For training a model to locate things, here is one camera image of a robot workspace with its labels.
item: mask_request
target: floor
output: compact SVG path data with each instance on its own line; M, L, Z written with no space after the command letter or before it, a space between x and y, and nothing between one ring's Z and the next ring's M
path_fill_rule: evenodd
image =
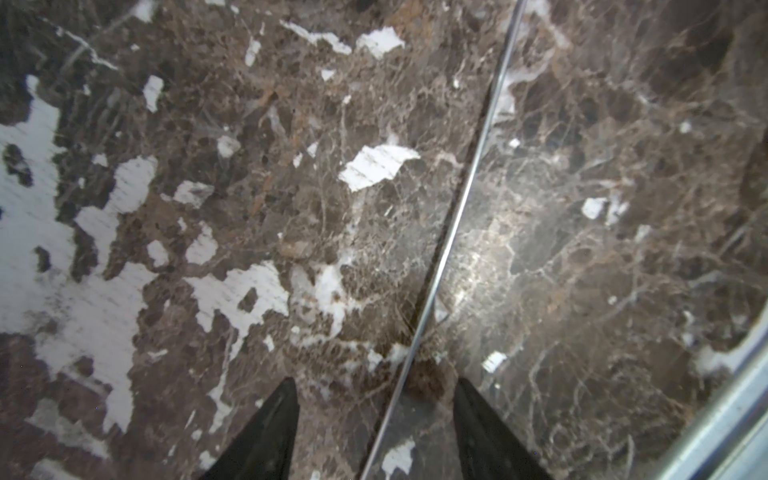
M292 376L291 478L354 478L513 4L0 6L2 477L196 478ZM767 22L528 0L377 478L461 477L459 376L553 478L642 478L738 367Z

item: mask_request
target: brown marble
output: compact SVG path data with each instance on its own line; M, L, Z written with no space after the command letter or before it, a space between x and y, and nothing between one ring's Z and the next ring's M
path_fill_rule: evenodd
M55 336L61 319L0 334L0 429L11 433L0 476L39 478L48 459L83 480L196 478L201 456L215 458L293 376L292 478L353 478L392 388L396 344L410 342L512 5L166 0L151 22L131 15L133 1L3 6L0 121L28 116L30 74L61 111L56 221L74 229L71 281L101 267L115 278L129 263L156 277L131 340L127 431L102 430L112 386L87 381L93 359L52 376L38 358L40 335ZM425 336L382 457L413 439L409 478L460 478L458 376L554 478L640 478L664 452L721 378L697 373L700 351L736 346L766 299L767 17L747 0L529 0L440 289L448 315ZM281 22L332 32L353 51L312 45ZM384 26L405 47L381 59L356 48ZM251 40L260 50L249 67ZM335 73L324 81L323 69ZM154 113L150 75L164 80ZM218 150L223 136L240 145L231 156ZM420 158L351 192L345 164L386 143ZM5 149L6 173L22 182L14 155ZM156 157L157 172L99 265L74 219L103 209L118 166L139 155ZM213 187L199 208L172 200L185 180ZM205 226L217 249L192 263ZM154 240L165 264L147 251ZM45 258L31 264L44 271ZM219 310L206 331L185 279L223 282L268 263L288 315L272 309L240 329ZM335 287L341 324L323 314L319 285ZM234 304L247 313L270 295L245 292ZM489 373L494 351L508 358ZM108 458L33 425L42 399Z
M717 384L702 348L738 345L766 299L768 11L529 4L435 352L554 478L643 478ZM460 478L438 453L455 448L450 397L414 429L410 410L388 435L415 439L410 478Z

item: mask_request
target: marble floor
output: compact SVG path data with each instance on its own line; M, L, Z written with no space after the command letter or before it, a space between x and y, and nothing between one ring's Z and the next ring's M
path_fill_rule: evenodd
M355 478L513 7L3 2L0 476L196 478L292 376L291 478ZM643 478L768 329L766 23L528 0L377 478L461 477L459 376Z

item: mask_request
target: marble tile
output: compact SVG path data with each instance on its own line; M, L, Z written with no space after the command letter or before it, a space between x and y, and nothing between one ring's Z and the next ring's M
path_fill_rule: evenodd
M450 386L470 378L554 478L643 478L727 375L707 358L762 329L766 10L528 14L422 355ZM460 478L435 453L455 451L450 396L412 429L411 401L388 435L414 440L409 477Z
M195 478L293 376L292 478L354 477L511 8L9 2L0 475ZM460 476L458 376L555 478L639 478L668 447L766 299L767 15L529 0L381 460Z

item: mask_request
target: aluminum threshold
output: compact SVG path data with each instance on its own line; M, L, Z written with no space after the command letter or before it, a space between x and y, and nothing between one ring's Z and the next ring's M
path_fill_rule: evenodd
M768 316L763 308L758 323ZM768 336L664 454L651 480L752 480L768 464Z

